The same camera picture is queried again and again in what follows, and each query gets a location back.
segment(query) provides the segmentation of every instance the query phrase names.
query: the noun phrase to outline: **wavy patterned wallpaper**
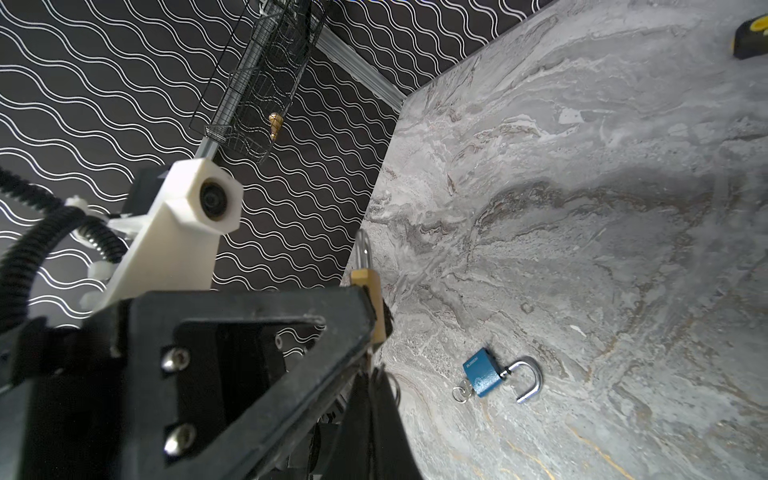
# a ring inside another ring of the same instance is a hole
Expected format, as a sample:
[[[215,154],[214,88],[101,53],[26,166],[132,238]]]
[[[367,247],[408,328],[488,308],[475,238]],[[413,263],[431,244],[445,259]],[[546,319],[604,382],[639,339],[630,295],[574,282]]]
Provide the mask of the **wavy patterned wallpaper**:
[[[403,93],[554,0],[340,0],[329,26]]]
[[[250,12],[214,72],[242,9],[241,0],[0,3],[0,164],[59,197],[118,212],[138,169],[194,154],[201,135],[190,116],[211,75],[200,119],[215,112],[253,24]],[[217,158],[246,194],[212,287],[338,284],[396,120],[316,51],[273,157],[258,168]],[[4,250],[38,215],[0,202]],[[73,239],[59,245],[32,313],[55,323],[88,316],[80,298],[104,289],[84,278],[97,258]]]

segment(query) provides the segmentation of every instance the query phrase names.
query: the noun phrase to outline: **blue padlock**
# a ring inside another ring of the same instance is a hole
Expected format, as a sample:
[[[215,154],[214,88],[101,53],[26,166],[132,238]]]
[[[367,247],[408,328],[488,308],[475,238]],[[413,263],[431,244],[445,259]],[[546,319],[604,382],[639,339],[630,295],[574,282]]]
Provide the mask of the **blue padlock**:
[[[488,395],[491,390],[499,386],[510,373],[521,365],[530,368],[535,378],[533,387],[517,398],[517,403],[523,403],[541,390],[544,377],[538,364],[530,357],[523,357],[515,360],[506,369],[499,369],[496,359],[493,358],[487,349],[480,349],[469,360],[464,362],[464,373],[466,373],[467,378],[461,385],[453,387],[454,400],[459,403],[466,403],[473,393],[477,393],[479,397]]]

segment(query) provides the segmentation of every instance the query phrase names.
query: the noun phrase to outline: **silver screw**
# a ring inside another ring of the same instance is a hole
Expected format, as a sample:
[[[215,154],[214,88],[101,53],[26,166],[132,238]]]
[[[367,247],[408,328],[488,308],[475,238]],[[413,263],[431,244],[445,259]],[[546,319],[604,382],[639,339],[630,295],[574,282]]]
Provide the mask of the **silver screw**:
[[[160,363],[166,373],[180,372],[190,365],[190,351],[179,346],[168,350]]]
[[[178,457],[194,443],[197,437],[197,429],[191,423],[182,423],[176,427],[165,439],[165,454],[169,457]]]

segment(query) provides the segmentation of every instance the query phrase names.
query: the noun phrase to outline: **wire basket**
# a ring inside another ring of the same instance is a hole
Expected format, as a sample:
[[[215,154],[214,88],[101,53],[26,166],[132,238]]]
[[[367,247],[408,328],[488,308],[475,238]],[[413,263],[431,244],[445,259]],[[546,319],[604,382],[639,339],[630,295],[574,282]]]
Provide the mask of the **wire basket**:
[[[248,46],[227,79],[213,120],[204,128],[228,154],[257,163],[269,154],[331,1],[261,0]]]

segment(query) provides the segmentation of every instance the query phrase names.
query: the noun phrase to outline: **yellow button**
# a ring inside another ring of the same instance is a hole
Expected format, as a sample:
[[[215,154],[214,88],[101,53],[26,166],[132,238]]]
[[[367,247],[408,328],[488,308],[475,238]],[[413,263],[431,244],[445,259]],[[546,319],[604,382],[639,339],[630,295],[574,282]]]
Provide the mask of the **yellow button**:
[[[763,31],[768,29],[768,15],[760,17],[750,25],[751,31]]]

